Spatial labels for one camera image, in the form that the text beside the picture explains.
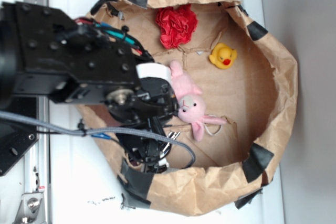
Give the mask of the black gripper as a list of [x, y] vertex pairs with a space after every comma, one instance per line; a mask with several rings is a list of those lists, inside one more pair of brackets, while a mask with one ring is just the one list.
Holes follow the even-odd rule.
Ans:
[[[118, 89], [107, 95], [107, 106], [114, 119], [127, 127], [164, 136], [164, 125], [177, 114], [170, 68], [159, 63], [136, 66], [140, 86]], [[168, 169], [166, 155], [170, 143], [146, 136], [116, 134], [133, 166], [142, 164], [142, 172], [161, 173]]]

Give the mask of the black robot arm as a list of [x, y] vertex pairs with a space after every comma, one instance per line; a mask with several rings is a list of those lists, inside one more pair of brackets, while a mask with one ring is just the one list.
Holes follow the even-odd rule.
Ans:
[[23, 2], [1, 4], [1, 108], [14, 97], [54, 103], [104, 105], [124, 127], [153, 137], [120, 133], [131, 161], [144, 170], [168, 168], [164, 125], [177, 114], [170, 69], [156, 63], [128, 28]]

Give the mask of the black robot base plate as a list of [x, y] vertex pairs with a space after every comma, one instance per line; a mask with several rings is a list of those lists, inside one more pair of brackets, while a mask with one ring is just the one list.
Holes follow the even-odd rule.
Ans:
[[[37, 119], [37, 99], [14, 98], [3, 111]], [[36, 141], [36, 126], [1, 119], [1, 176], [5, 176]]]

